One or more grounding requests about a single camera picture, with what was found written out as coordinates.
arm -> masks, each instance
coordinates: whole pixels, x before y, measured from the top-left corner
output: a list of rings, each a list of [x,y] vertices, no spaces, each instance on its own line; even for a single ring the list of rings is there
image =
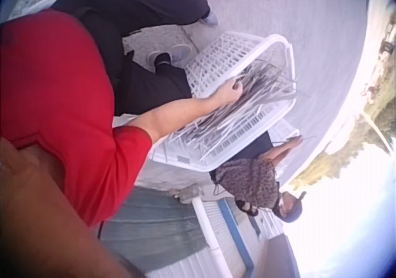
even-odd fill
[[[242,94],[240,82],[228,80],[209,98],[175,100],[148,111],[128,123],[143,129],[153,143],[217,108],[235,102]]]
[[[0,159],[1,252],[15,269],[26,277],[131,277],[52,178],[3,138]]]

black cap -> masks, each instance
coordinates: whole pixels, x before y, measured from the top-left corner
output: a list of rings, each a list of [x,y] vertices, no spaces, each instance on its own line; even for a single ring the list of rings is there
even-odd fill
[[[291,222],[296,221],[300,217],[300,215],[303,213],[303,203],[301,201],[303,200],[303,198],[305,197],[306,194],[307,194],[307,192],[305,192],[305,191],[301,193],[301,195],[299,196],[299,198],[297,199],[297,201],[293,205],[292,210],[287,213],[286,217],[283,217],[280,214],[279,205],[278,204],[272,209],[272,212],[280,220],[282,220],[282,221],[284,221],[284,222],[286,222],[288,224],[291,223]]]

white pipe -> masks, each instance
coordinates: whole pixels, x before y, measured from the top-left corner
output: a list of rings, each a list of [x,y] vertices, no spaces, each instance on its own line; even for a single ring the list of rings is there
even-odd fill
[[[220,245],[218,244],[215,232],[209,222],[208,215],[206,214],[205,207],[200,198],[192,199],[192,206],[197,214],[198,222],[201,227],[206,243],[210,248],[210,253],[214,263],[220,271],[221,278],[233,278],[230,268],[224,258],[224,254]]]

white shoe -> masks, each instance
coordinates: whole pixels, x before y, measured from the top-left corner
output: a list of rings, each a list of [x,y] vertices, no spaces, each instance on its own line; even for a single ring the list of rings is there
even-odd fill
[[[147,64],[148,66],[152,67],[154,66],[154,62],[155,62],[155,58],[157,58],[157,56],[159,54],[162,54],[164,52],[160,51],[160,50],[156,50],[154,52],[151,52],[148,56],[147,56]]]
[[[178,64],[190,56],[192,48],[187,44],[178,44],[170,48],[168,51],[154,51],[147,56],[148,66],[155,66],[155,60],[158,55],[168,53],[171,58],[171,64]]]
[[[213,12],[210,12],[208,17],[200,19],[200,21],[209,27],[218,26],[218,18]]]
[[[192,52],[192,48],[187,44],[178,44],[168,50],[172,64],[178,64],[187,59]]]

blue trim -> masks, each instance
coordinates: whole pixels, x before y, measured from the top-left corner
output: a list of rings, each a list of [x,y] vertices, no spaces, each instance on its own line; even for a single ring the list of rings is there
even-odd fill
[[[246,266],[246,272],[243,275],[243,278],[250,278],[253,274],[254,264],[238,230],[238,224],[236,223],[234,215],[225,199],[219,200],[218,206],[223,214],[225,222],[227,223],[228,229],[230,230],[231,236],[233,237],[238,252],[243,260],[243,263]]]

